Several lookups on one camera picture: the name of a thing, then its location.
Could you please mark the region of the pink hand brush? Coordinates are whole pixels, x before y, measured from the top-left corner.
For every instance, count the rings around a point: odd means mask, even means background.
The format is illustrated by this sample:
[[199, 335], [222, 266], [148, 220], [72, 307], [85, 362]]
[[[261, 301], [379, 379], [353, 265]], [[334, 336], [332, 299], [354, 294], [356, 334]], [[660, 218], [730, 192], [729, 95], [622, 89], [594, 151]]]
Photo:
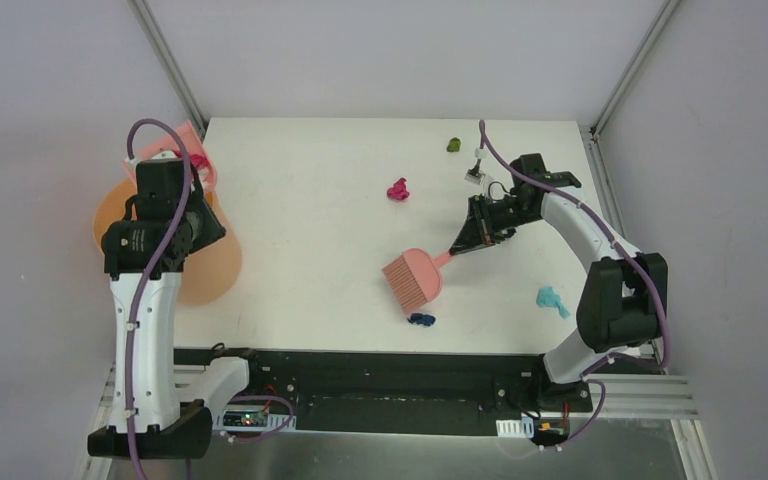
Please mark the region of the pink hand brush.
[[404, 314], [418, 312], [440, 295], [441, 269], [453, 258], [449, 251], [433, 256], [425, 250], [410, 248], [381, 269]]

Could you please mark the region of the pink plastic dustpan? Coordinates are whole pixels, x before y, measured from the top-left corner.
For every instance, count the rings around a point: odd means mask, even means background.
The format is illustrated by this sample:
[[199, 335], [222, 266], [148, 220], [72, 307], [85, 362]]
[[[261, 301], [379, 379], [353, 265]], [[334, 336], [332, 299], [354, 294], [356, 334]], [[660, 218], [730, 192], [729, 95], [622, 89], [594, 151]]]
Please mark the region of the pink plastic dustpan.
[[[212, 164], [213, 170], [214, 170], [214, 177], [212, 178], [213, 183], [212, 184], [207, 184], [207, 183], [202, 184], [201, 182], [200, 183], [206, 193], [213, 192], [218, 182], [218, 172], [210, 158], [210, 155], [207, 153], [200, 137], [198, 136], [198, 133], [193, 127], [192, 123], [190, 121], [187, 121], [181, 124], [179, 127], [176, 128], [176, 133], [180, 137], [181, 141], [183, 142], [189, 155], [191, 153], [197, 153], [197, 154], [203, 155]], [[182, 155], [181, 148], [179, 147], [177, 142], [173, 139], [173, 137], [170, 136], [169, 134], [164, 135], [163, 137], [151, 143], [147, 147], [144, 147], [138, 150], [135, 153], [136, 155], [135, 159], [129, 159], [129, 158], [123, 159], [122, 166], [127, 172], [131, 181], [133, 183], [136, 183], [135, 169], [138, 162], [143, 160], [153, 159], [153, 158], [161, 158], [167, 154], [171, 154], [173, 158], [179, 158]]]

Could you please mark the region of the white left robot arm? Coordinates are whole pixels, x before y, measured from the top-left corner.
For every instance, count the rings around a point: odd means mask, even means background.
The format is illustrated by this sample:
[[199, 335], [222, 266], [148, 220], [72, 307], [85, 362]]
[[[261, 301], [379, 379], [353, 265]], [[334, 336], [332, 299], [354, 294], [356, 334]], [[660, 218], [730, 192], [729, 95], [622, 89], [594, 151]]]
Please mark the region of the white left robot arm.
[[92, 457], [202, 458], [214, 425], [234, 397], [257, 402], [265, 378], [246, 359], [212, 353], [183, 389], [174, 376], [174, 317], [186, 258], [226, 230], [194, 168], [180, 158], [136, 166], [137, 192], [102, 237], [116, 320], [114, 392], [107, 425], [91, 433]]

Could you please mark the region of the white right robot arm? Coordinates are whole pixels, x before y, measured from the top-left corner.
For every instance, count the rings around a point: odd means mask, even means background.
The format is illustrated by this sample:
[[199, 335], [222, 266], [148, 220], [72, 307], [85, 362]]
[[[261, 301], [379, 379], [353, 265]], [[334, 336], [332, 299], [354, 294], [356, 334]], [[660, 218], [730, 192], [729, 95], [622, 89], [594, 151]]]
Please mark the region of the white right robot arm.
[[449, 252], [456, 256], [493, 247], [518, 227], [544, 221], [576, 255], [586, 273], [576, 330], [544, 355], [544, 373], [527, 384], [532, 404], [550, 410], [567, 397], [567, 383], [663, 336], [668, 267], [660, 254], [643, 253], [590, 208], [574, 174], [548, 171], [539, 154], [522, 155], [507, 167], [512, 187], [499, 199], [469, 198]]

